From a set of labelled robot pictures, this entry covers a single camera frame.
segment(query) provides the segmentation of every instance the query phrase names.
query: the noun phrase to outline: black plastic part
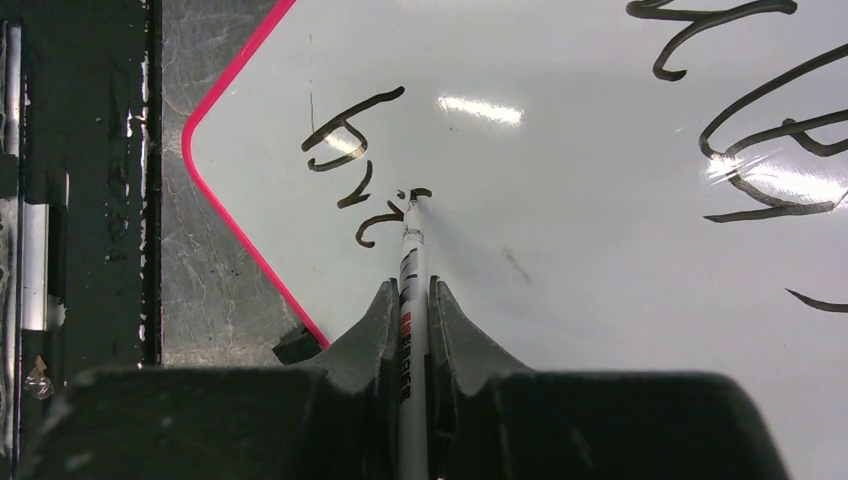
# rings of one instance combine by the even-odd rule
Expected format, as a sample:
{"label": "black plastic part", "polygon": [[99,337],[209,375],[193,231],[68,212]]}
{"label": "black plastic part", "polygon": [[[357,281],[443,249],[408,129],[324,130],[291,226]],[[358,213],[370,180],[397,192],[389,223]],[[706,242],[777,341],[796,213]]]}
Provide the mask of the black plastic part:
{"label": "black plastic part", "polygon": [[0,198],[18,195],[18,158],[0,153]]}
{"label": "black plastic part", "polygon": [[397,287],[329,349],[264,370],[111,370],[55,402],[19,478],[390,479]]}
{"label": "black plastic part", "polygon": [[434,477],[787,479],[731,380],[680,373],[537,373],[430,283]]}
{"label": "black plastic part", "polygon": [[301,325],[285,334],[273,351],[283,365],[293,365],[321,353],[321,345],[312,332]]}
{"label": "black plastic part", "polygon": [[[310,360],[272,370],[125,370],[56,402],[21,478],[392,479],[398,294]],[[756,409],[710,374],[539,373],[434,277],[431,478],[748,479],[787,475]]]}

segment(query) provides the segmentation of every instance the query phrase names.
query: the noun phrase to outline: pink whiteboard edge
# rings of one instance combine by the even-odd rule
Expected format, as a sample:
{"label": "pink whiteboard edge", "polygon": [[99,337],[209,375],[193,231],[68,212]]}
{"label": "pink whiteboard edge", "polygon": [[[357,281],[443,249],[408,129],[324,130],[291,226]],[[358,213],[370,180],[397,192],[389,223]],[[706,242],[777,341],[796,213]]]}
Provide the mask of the pink whiteboard edge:
{"label": "pink whiteboard edge", "polygon": [[238,237],[239,241],[242,245],[247,249],[250,256],[256,260],[256,263],[259,264],[259,268],[271,279],[271,282],[277,287],[277,290],[283,295],[286,301],[291,306],[292,310],[300,317],[300,320],[309,329],[315,339],[318,340],[318,343],[322,348],[327,348],[330,345],[330,342],[327,341],[327,337],[324,336],[324,333],[318,328],[317,325],[309,318],[309,315],[300,306],[300,304],[295,300],[294,296],[291,294],[288,288],[286,288],[283,281],[280,280],[280,277],[274,273],[274,270],[271,269],[271,266],[268,265],[268,262],[262,257],[262,254],[259,253],[259,250],[253,245],[247,235],[242,231],[242,229],[238,226],[238,224],[233,220],[233,217],[227,212],[227,209],[224,208],[224,205],[218,200],[215,196],[215,193],[209,188],[206,182],[203,181],[203,178],[200,176],[200,172],[197,171],[197,167],[194,164],[194,159],[191,156],[191,138],[194,135],[194,130],[197,128],[197,125],[203,120],[203,117],[209,113],[209,110],[212,108],[212,105],[221,98],[221,95],[227,90],[227,87],[233,82],[233,79],[236,78],[236,75],[241,72],[250,58],[256,53],[256,50],[262,45],[268,35],[271,34],[271,31],[274,30],[274,27],[280,23],[283,16],[289,11],[292,5],[296,0],[280,0],[271,8],[271,11],[268,13],[268,16],[262,20],[262,23],[257,27],[256,31],[253,32],[253,35],[250,36],[250,39],[247,43],[242,47],[241,51],[236,55],[236,58],[233,59],[232,63],[224,70],[224,73],[221,74],[221,78],[215,82],[215,85],[212,86],[212,89],[209,90],[209,93],[203,97],[203,100],[200,101],[200,104],[197,106],[197,109],[188,117],[186,121],[186,126],[183,129],[182,136],[182,149],[183,149],[183,158],[185,159],[186,168],[188,169],[189,175],[200,188],[200,191],[209,199],[209,202],[218,212],[218,214],[223,217],[224,221],[233,230]]}

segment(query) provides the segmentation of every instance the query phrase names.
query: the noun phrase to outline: whiteboard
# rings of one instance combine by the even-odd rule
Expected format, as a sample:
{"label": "whiteboard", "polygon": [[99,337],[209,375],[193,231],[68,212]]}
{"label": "whiteboard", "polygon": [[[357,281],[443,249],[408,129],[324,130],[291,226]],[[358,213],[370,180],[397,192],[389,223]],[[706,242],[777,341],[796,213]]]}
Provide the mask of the whiteboard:
{"label": "whiteboard", "polygon": [[427,188],[429,271],[520,360],[727,374],[848,478],[848,3],[366,3],[280,2],[184,133],[322,342]]}

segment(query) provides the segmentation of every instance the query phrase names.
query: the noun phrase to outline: dry erase marker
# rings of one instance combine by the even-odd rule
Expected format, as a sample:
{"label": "dry erase marker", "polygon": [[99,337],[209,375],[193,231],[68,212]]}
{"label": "dry erase marker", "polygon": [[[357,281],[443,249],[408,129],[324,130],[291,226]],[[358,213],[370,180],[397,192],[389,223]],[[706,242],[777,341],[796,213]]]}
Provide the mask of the dry erase marker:
{"label": "dry erase marker", "polygon": [[427,454],[427,395],[424,358],[430,352],[427,336],[427,272],[424,234],[418,202],[430,196],[419,188],[410,193],[403,217],[400,262],[400,396],[398,406],[398,479],[429,480]]}

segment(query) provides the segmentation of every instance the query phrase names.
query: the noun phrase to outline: scratched metal surface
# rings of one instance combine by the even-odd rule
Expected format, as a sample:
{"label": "scratched metal surface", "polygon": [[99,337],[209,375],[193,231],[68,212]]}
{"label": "scratched metal surface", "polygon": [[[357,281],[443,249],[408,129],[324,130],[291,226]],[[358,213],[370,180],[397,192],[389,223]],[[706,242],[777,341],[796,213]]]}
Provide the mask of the scratched metal surface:
{"label": "scratched metal surface", "polygon": [[295,317],[185,168],[188,115],[273,0],[163,2],[162,308],[166,365],[273,365]]}

